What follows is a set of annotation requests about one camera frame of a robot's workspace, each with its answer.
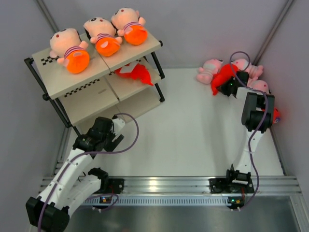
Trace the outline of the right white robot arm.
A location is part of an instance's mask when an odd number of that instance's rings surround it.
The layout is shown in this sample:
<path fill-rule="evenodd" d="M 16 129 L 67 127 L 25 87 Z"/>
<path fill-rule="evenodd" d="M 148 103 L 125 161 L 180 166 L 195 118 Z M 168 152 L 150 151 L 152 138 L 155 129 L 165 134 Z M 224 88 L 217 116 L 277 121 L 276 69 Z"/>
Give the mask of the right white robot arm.
<path fill-rule="evenodd" d="M 249 74 L 237 71 L 236 77 L 219 87 L 223 93 L 232 94 L 243 101 L 241 124 L 245 127 L 245 139 L 235 161 L 226 171 L 225 186 L 231 192 L 251 188 L 251 171 L 256 169 L 254 154 L 257 146 L 272 126 L 275 112 L 275 97 L 266 91 L 248 86 Z"/>

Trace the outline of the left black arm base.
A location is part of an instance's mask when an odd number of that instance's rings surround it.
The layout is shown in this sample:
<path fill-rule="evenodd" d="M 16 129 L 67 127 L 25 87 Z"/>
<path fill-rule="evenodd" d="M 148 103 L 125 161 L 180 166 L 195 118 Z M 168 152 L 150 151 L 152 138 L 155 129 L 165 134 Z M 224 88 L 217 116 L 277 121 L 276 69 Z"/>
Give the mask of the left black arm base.
<path fill-rule="evenodd" d="M 122 178 L 109 178 L 105 193 L 120 194 L 123 192 L 125 180 Z"/>

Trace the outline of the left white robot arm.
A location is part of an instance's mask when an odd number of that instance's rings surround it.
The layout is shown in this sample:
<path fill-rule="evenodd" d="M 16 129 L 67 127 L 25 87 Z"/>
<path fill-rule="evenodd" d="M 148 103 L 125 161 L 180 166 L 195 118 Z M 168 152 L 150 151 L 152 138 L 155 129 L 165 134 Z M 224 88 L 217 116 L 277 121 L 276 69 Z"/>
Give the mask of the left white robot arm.
<path fill-rule="evenodd" d="M 29 222 L 40 232 L 62 232 L 77 208 L 94 193 L 111 193 L 109 175 L 92 168 L 80 178 L 84 169 L 101 152 L 113 152 L 124 136 L 125 121 L 118 116 L 97 117 L 85 134 L 79 135 L 58 173 L 47 187 L 26 202 Z"/>

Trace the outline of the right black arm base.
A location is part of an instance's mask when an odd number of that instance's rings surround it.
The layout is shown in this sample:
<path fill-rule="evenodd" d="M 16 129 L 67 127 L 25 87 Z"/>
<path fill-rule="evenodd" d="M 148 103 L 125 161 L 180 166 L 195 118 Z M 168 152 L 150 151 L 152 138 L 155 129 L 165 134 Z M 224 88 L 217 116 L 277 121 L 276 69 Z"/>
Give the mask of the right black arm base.
<path fill-rule="evenodd" d="M 212 178 L 209 180 L 210 190 L 213 194 L 220 193 L 254 193 L 253 182 L 241 180 L 227 180 L 225 178 Z"/>

